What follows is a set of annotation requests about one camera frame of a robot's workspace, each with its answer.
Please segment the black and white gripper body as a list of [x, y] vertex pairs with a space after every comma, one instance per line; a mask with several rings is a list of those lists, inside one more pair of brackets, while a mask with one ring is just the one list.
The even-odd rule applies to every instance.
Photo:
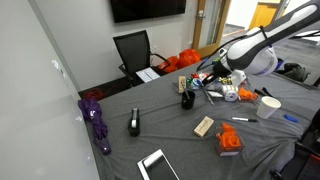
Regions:
[[202, 80], [204, 86], [213, 82], [217, 78], [230, 78], [231, 84], [238, 87], [246, 80], [246, 74], [242, 70], [232, 69], [227, 64], [227, 50], [222, 48], [218, 51], [219, 61], [213, 66], [213, 72]]

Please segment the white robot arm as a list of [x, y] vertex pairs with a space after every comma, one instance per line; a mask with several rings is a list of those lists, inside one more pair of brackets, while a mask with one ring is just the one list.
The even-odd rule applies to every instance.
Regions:
[[227, 50], [225, 64], [219, 62], [215, 67], [241, 70], [256, 76], [269, 75], [278, 64], [272, 45], [311, 31], [319, 20], [320, 0], [310, 0], [266, 27], [254, 28], [236, 38]]

